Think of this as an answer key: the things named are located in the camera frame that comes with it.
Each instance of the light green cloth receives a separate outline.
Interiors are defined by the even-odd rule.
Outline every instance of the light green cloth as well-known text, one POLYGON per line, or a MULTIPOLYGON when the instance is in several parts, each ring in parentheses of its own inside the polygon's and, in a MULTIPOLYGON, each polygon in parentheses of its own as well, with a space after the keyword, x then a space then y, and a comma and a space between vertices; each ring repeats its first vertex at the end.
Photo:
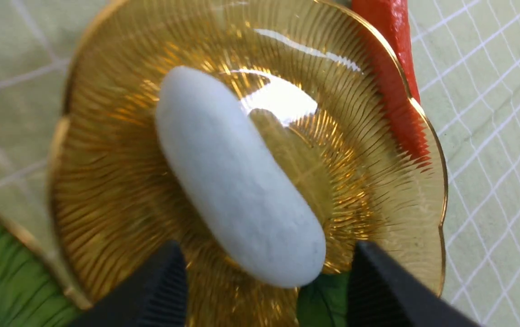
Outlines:
MULTIPOLYGON (((0 0, 0 213, 51 257, 46 153, 68 59, 106 2, 0 0)), ((410 0, 410 20, 450 174, 443 297, 485 325, 520 326, 520 0, 410 0)))

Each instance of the green leaf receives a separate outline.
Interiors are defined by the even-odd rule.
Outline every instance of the green leaf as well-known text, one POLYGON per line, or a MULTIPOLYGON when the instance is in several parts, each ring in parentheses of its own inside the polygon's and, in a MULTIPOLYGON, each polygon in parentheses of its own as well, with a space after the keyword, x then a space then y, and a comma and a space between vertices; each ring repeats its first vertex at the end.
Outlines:
POLYGON ((320 274, 298 294, 300 327, 346 327, 349 273, 320 274))
POLYGON ((0 327, 60 327, 77 315, 44 263, 0 224, 0 327))

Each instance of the gold rim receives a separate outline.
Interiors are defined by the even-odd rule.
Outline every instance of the gold rim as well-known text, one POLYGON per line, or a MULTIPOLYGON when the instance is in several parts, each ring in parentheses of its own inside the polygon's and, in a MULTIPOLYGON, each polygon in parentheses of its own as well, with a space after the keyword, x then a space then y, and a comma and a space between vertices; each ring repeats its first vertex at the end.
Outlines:
POLYGON ((28 232, 27 229, 11 220, 3 219, 1 216, 0 227, 9 232, 9 234, 11 234, 11 236, 13 236, 17 242, 25 246, 25 248, 28 249, 34 255, 34 257, 40 263, 42 263, 42 265, 44 265, 44 268, 48 274, 50 274, 50 278, 52 278, 56 284, 60 286, 64 296, 73 302, 75 306, 81 309, 86 309, 91 306, 86 296, 83 296, 83 294, 77 292, 75 288, 69 286, 66 282, 63 281, 62 278, 59 277, 59 274, 56 272, 54 265, 52 265, 46 256, 44 256, 44 250, 42 250, 39 242, 30 232, 28 232))
MULTIPOLYGON (((54 134, 54 139, 52 141, 52 146, 50 148, 50 156, 49 156, 50 171, 49 171, 49 178, 48 178, 49 187, 47 190, 48 191, 47 198, 49 201, 48 205, 50 208, 50 214, 52 215, 52 224, 54 226, 54 231, 57 235, 59 234, 59 230, 58 230, 58 225, 56 223, 56 207, 55 207, 55 203, 54 203, 52 194, 53 194, 55 172, 58 172, 58 170, 59 170, 59 162, 60 162, 60 158, 61 158, 61 154, 62 154, 62 144, 63 144, 65 135, 66 135, 68 127, 69 127, 69 117, 68 117, 69 116, 68 108, 69 108, 69 99, 70 99, 69 95, 70 95, 71 87, 73 85, 73 80, 75 77, 75 69, 77 68, 77 64, 78 64, 81 54, 84 52, 86 46, 88 45, 88 42, 90 41, 91 37, 96 32, 97 27, 106 18, 108 18, 113 12, 115 12, 123 4, 125 4, 129 1, 130 0, 112 0, 112 2, 108 3, 106 5, 106 7, 104 7, 102 9, 102 11, 100 11, 100 13, 98 13, 98 15, 96 15, 96 17, 93 19, 91 24, 87 27, 86 31, 83 33, 79 46, 77 46, 77 49, 75 50, 75 54, 73 55, 73 58, 69 65, 69 73, 68 73, 67 81, 65 84, 65 93, 63 96, 62 118, 57 125, 56 132, 54 134)), ((351 9, 349 9, 345 6, 342 6, 341 4, 337 4, 337 3, 333 2, 333 0, 314 0, 314 2, 320 2, 326 6, 334 7, 336 9, 340 10, 341 12, 343 12, 344 14, 348 15, 349 17, 355 19, 360 24, 362 24, 371 33, 371 35, 373 35, 375 37, 375 39, 377 39, 379 41, 382 48, 384 48, 385 51, 389 54, 391 61, 393 62, 393 64, 395 65, 395 68, 397 68, 397 70, 399 72, 399 75, 400 75, 401 80, 404 85, 405 93, 410 101, 412 108, 414 108, 414 110, 416 110, 418 115, 422 118, 422 120, 424 121, 426 126, 428 126, 428 128, 432 132, 432 137, 434 138, 434 141, 436 142, 437 150, 439 153, 443 177, 444 177, 444 180, 443 180, 444 198, 443 198, 440 222, 438 225, 438 234, 439 234, 440 243, 441 243, 441 276, 440 276, 439 287, 437 289, 436 294, 437 294, 437 296, 440 297, 443 292, 443 287, 444 287, 444 283, 445 283, 445 240, 444 240, 444 234, 443 234, 443 225, 444 225, 444 221, 445 221, 445 211, 446 211, 447 202, 448 202, 447 167, 445 164, 445 157, 444 157, 443 149, 440 144, 440 140, 437 137, 436 131, 433 128, 431 122, 428 120, 428 117, 426 116, 424 110, 412 96, 412 93, 410 90, 410 85, 405 76, 405 72, 404 72, 401 64, 399 63, 399 60, 397 59, 397 55, 395 54, 395 52, 393 51, 393 48, 391 48, 391 46, 389 45, 387 40, 385 40, 383 35, 381 35, 381 33, 379 33, 379 31, 377 31, 377 29, 375 27, 373 27, 373 25, 371 25, 363 17, 356 14, 351 9)), ((66 258, 65 263, 66 263, 68 269, 70 270, 70 273, 74 276, 77 283, 79 285, 81 285, 81 281, 80 281, 79 277, 73 273, 74 269, 73 269, 71 260, 65 255, 62 239, 58 238, 58 242, 61 245, 60 250, 59 250, 60 254, 63 256, 63 258, 66 258)), ((83 289, 83 292, 84 292, 84 296, 86 296, 86 298, 88 298, 87 291, 83 289)))

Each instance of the amber glass plate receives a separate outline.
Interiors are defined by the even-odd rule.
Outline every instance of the amber glass plate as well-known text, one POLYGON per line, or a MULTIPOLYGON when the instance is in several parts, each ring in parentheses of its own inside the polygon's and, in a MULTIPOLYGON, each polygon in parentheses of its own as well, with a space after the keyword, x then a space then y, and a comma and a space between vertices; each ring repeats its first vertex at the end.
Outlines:
POLYGON ((356 240, 375 240, 441 292, 443 155, 375 29, 326 1, 122 0, 73 60, 51 157, 56 230, 92 301, 175 239, 189 263, 190 326, 297 324, 297 290, 239 269, 165 162, 154 107, 178 65, 241 99, 321 221, 324 273, 348 271, 356 240))

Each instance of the oval stone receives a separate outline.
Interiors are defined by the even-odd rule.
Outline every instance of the oval stone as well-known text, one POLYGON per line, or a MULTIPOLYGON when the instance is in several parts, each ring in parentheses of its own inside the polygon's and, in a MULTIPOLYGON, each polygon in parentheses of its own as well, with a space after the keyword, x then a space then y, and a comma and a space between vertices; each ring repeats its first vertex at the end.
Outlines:
POLYGON ((312 282, 325 262, 323 229, 232 91, 177 67, 155 115, 171 170, 225 252, 273 286, 312 282))

